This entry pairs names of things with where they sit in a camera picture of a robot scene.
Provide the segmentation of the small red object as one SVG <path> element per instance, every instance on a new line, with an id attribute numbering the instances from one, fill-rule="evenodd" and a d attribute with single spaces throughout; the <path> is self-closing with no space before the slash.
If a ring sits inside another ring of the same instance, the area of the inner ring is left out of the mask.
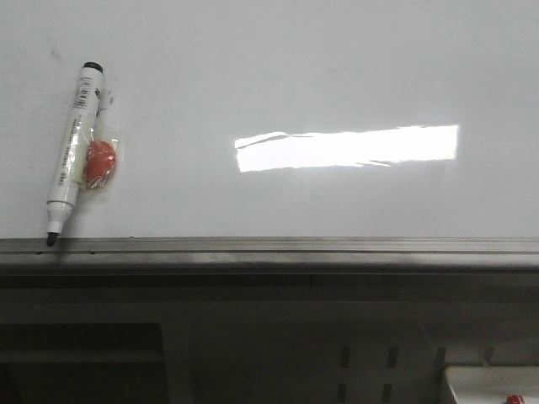
<path id="1" fill-rule="evenodd" d="M 509 395 L 506 398 L 506 404 L 525 404 L 524 397 L 521 395 Z"/>

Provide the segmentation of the white plastic box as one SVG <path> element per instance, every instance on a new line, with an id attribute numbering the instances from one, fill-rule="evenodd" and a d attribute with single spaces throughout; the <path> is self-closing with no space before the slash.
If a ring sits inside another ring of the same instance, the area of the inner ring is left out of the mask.
<path id="1" fill-rule="evenodd" d="M 535 366 L 451 366 L 445 369 L 440 403 L 506 403 L 509 395 L 538 403 Z"/>

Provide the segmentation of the white whiteboard marker pen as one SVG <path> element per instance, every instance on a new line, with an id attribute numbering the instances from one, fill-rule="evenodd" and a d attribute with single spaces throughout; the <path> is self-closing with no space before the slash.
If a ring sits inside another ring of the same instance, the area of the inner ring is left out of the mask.
<path id="1" fill-rule="evenodd" d="M 102 66 L 94 61 L 85 62 L 78 73 L 75 96 L 46 201 L 46 245 L 49 247 L 56 244 L 74 211 L 83 186 L 83 171 L 93 139 L 103 87 Z"/>

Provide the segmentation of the grey metal whiteboard tray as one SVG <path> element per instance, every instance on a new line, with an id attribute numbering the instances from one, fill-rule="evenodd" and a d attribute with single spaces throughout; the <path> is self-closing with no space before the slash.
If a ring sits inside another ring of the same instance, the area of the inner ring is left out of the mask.
<path id="1" fill-rule="evenodd" d="M 538 283 L 535 238 L 164 237 L 1 242 L 1 285 Z"/>

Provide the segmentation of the white slotted pegboard panel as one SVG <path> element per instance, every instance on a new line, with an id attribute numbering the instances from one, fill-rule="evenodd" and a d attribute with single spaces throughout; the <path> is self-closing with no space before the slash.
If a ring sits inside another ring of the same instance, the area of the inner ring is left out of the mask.
<path id="1" fill-rule="evenodd" d="M 449 365 L 538 364 L 534 303 L 189 303 L 161 329 L 173 403 L 436 403 Z"/>

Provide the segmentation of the red round magnet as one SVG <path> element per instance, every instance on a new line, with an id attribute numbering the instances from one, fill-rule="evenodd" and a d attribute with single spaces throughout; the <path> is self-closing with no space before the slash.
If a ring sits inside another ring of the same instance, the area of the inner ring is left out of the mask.
<path id="1" fill-rule="evenodd" d="M 93 128 L 83 171 L 80 198 L 85 203 L 104 203 L 113 193 L 124 160 L 121 132 L 105 121 Z"/>

